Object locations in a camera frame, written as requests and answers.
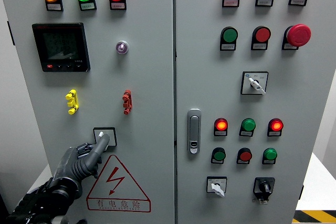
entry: electrical control cabinet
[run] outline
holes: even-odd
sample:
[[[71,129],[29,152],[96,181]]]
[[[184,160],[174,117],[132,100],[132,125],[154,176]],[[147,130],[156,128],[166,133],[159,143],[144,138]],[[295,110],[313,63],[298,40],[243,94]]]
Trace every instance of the electrical control cabinet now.
[[[176,0],[178,222],[291,223],[336,67],[334,0],[239,0],[231,8],[222,1]],[[309,42],[282,50],[286,29],[296,24],[310,28]],[[260,34],[267,50],[251,50],[259,26],[270,30]],[[238,37],[221,38],[226,27]],[[236,39],[235,50],[220,50],[225,36]],[[243,72],[250,94],[241,94]],[[196,154],[185,147],[191,109],[202,114]],[[214,135],[220,118],[229,125],[222,136]],[[212,162],[216,148],[225,150],[224,162]],[[209,177],[226,178],[225,197],[208,193]],[[259,201],[261,194],[267,197]]]
[[[70,221],[291,223],[336,68],[333,2],[4,0],[51,170],[112,138]]]
[[[113,127],[110,144],[118,143],[103,154],[100,179],[82,182],[71,223],[174,223],[173,0],[127,0],[127,10],[49,1],[4,3],[51,171],[70,146],[94,143],[93,128]],[[83,48],[75,36],[44,30],[52,54],[44,72],[32,25],[67,23],[83,25],[90,68],[73,71],[81,65],[73,51]]]

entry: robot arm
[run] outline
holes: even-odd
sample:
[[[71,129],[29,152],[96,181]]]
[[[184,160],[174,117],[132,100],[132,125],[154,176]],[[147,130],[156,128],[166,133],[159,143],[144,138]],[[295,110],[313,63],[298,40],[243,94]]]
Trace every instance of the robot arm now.
[[[56,216],[64,216],[74,200],[82,195],[81,181],[91,175],[98,177],[100,155],[110,141],[108,134],[100,136],[95,145],[83,144],[77,148],[69,148],[54,177],[33,193],[26,194],[5,223],[51,224]]]

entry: red push button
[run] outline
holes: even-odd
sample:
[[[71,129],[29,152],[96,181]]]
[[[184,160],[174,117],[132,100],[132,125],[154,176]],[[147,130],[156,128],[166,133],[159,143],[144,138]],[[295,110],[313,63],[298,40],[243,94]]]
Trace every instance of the red push button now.
[[[238,151],[237,155],[237,164],[246,164],[248,165],[250,163],[250,160],[252,158],[252,152],[249,148],[241,148]]]
[[[252,158],[252,154],[250,152],[243,152],[240,155],[240,160],[244,162],[251,160],[251,158]]]
[[[256,32],[256,39],[258,42],[266,42],[270,37],[271,32],[266,27],[263,27]]]
[[[302,47],[307,44],[311,37],[311,30],[305,24],[297,24],[287,31],[287,41],[292,46]]]

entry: red emergency stop button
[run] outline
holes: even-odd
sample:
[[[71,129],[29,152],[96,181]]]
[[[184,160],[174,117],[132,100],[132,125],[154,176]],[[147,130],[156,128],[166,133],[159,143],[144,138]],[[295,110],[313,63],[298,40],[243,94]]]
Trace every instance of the red emergency stop button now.
[[[289,27],[286,38],[288,43],[294,47],[302,47],[308,43],[311,37],[311,30],[305,24],[297,24]]]
[[[237,164],[249,164],[252,158],[252,152],[249,148],[241,148],[238,151]]]

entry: electrical hazard warning sign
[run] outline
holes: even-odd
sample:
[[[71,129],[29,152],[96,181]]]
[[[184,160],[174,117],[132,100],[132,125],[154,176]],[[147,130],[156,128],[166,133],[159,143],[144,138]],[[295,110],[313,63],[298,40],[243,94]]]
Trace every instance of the electrical hazard warning sign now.
[[[86,202],[95,211],[151,211],[148,196],[115,155],[108,158]]]

